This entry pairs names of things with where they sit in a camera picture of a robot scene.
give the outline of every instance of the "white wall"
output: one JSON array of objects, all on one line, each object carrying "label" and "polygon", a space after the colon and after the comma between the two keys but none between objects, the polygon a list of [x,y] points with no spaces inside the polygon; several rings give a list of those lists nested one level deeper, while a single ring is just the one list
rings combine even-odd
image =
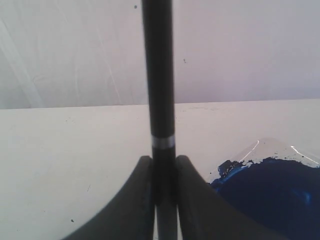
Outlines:
[{"label": "white wall", "polygon": [[[319,7],[175,0],[176,102],[320,98]],[[140,0],[1,0],[0,109],[145,104],[144,54]]]}]

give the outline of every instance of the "metal rod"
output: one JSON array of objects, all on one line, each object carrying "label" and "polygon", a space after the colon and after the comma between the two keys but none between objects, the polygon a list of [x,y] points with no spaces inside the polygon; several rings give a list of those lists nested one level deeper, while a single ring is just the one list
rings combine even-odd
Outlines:
[{"label": "metal rod", "polygon": [[177,239],[171,0],[142,0],[154,192],[160,240]]}]

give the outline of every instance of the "white table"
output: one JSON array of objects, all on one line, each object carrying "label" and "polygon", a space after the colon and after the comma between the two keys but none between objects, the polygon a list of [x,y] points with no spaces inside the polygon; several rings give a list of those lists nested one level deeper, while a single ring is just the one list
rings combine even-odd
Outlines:
[{"label": "white table", "polygon": [[[320,156],[318,99],[175,110],[177,154],[205,179],[265,137]],[[150,145],[147,105],[0,110],[0,239],[68,235],[108,203]]]}]

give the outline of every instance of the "blue stain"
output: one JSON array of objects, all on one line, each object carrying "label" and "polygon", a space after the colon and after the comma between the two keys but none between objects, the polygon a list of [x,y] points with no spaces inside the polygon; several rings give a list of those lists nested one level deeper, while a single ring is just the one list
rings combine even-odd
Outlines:
[{"label": "blue stain", "polygon": [[320,168],[269,157],[218,171],[210,185],[237,210],[291,240],[320,239]]}]

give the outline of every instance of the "black plastic part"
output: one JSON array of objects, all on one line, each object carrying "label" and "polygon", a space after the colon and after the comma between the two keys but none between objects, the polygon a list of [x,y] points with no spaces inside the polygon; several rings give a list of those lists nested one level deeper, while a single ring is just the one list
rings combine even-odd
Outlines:
[{"label": "black plastic part", "polygon": [[142,0],[151,134],[175,132],[171,0]]},{"label": "black plastic part", "polygon": [[188,157],[176,158],[177,201],[184,240],[285,240],[217,195]]},{"label": "black plastic part", "polygon": [[175,148],[166,150],[153,148],[152,152],[158,237],[160,240],[176,240],[178,237],[178,213]]},{"label": "black plastic part", "polygon": [[141,157],[109,204],[64,240],[152,240],[155,218],[152,174],[153,160]]}]

